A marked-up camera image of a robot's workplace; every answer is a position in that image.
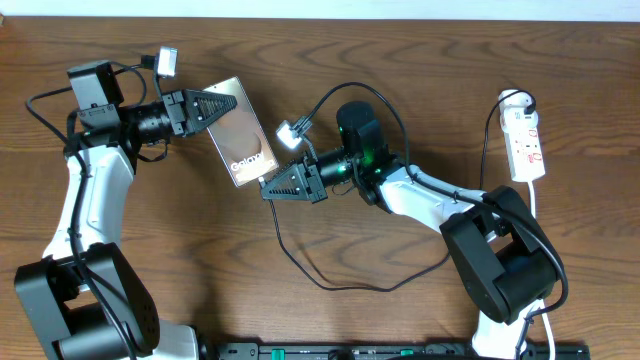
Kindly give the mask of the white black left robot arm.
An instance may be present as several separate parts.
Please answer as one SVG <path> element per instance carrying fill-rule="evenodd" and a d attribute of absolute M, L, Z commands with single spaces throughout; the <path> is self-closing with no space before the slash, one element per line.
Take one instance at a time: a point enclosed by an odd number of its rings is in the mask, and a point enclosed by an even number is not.
<path fill-rule="evenodd" d="M 71 68 L 78 106 L 60 133 L 69 185 L 42 258 L 16 271 L 15 291 L 50 359 L 209 359 L 197 330 L 162 320 L 121 250 L 124 207 L 145 145 L 197 134 L 237 107 L 232 95 L 191 89 L 124 101 L 126 66 Z"/>

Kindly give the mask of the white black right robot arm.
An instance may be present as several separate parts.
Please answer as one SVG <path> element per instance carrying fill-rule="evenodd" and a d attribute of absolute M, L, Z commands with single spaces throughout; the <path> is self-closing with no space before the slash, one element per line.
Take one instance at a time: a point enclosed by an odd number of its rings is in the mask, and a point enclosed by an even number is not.
<path fill-rule="evenodd" d="M 533 320 L 568 295 L 562 260 L 524 200 L 508 186 L 484 192 L 427 175 L 390 151 L 367 102 L 344 104 L 336 120 L 341 146 L 291 161 L 260 183 L 262 198 L 317 203 L 351 182 L 367 204 L 437 232 L 480 312 L 473 351 L 520 358 Z"/>

